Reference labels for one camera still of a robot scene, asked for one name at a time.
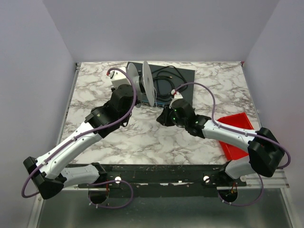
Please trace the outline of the grey cable spool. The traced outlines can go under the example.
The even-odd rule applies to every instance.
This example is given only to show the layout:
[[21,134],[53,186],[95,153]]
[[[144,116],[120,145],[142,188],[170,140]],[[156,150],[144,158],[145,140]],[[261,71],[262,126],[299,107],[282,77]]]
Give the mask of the grey cable spool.
[[126,70],[135,85],[138,100],[140,102],[145,101],[143,99],[146,97],[148,105],[153,107],[155,105],[156,95],[152,72],[148,62],[143,62],[141,75],[134,63],[129,63]]

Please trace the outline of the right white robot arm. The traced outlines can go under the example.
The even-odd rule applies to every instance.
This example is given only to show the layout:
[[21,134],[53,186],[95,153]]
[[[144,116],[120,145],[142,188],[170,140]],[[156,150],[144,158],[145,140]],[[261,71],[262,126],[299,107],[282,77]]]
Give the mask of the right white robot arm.
[[254,131],[215,124],[210,117],[196,114],[184,99],[166,105],[156,121],[163,126],[184,128],[192,136],[217,140],[247,152],[247,156],[224,164],[219,172],[219,177],[224,180],[253,173],[272,177],[285,154],[269,129],[262,127]]

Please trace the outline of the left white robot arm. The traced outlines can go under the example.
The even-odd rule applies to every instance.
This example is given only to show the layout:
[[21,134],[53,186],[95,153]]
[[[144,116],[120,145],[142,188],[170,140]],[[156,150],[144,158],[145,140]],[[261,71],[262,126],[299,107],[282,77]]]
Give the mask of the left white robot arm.
[[36,185],[45,200],[63,188],[87,184],[93,186],[106,180],[106,171],[99,163],[68,168],[67,165],[91,145],[116,131],[128,122],[136,103],[136,90],[120,85],[103,106],[93,108],[85,121],[62,143],[38,157],[28,157],[23,164],[29,172],[28,180]]

